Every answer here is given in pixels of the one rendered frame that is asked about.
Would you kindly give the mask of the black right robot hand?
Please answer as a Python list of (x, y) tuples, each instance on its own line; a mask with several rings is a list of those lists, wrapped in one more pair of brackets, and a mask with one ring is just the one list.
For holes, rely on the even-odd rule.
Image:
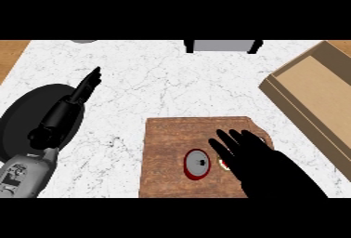
[(320, 186), (287, 156), (248, 130), (217, 130), (208, 143), (242, 183), (249, 199), (326, 199)]

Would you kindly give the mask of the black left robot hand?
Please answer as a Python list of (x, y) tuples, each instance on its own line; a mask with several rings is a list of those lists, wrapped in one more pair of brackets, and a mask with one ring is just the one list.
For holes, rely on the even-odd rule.
[(38, 127), (28, 134), (32, 149), (44, 150), (60, 146), (93, 90), (101, 83), (100, 76), (100, 67), (96, 67), (72, 93), (65, 95), (51, 106)]

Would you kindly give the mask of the cupcake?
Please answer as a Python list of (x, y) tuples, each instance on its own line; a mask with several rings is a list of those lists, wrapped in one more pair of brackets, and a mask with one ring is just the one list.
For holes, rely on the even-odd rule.
[(222, 160), (222, 158), (218, 156), (218, 165), (224, 171), (230, 171), (230, 168)]

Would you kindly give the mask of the brown wooden cutting board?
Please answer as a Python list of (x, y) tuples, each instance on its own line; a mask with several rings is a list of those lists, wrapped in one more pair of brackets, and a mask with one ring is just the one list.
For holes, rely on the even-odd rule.
[[(245, 116), (149, 118), (140, 179), (140, 196), (243, 198), (242, 183), (218, 165), (218, 154), (208, 144), (217, 130), (248, 130), (265, 142), (271, 138)], [(184, 174), (184, 157), (191, 149), (205, 151), (211, 169), (205, 178), (190, 180)]]

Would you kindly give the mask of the cardboard box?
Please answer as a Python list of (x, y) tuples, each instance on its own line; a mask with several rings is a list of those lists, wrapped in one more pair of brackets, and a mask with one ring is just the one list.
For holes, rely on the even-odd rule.
[(351, 56), (318, 42), (264, 78), (259, 90), (351, 181)]

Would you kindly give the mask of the black round pan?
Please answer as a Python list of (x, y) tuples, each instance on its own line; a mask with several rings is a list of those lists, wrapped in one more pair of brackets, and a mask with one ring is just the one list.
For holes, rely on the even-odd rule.
[(28, 133), (40, 126), (54, 103), (73, 91), (72, 86), (62, 84), (40, 86), (12, 103), (0, 116), (0, 162), (4, 163), (16, 154), (44, 154), (31, 148)]

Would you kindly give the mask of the grey appliance with black legs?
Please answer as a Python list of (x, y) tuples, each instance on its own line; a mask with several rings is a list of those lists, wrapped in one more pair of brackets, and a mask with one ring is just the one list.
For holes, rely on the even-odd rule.
[(262, 45), (262, 40), (184, 40), (187, 53), (194, 51), (242, 51), (255, 54)]

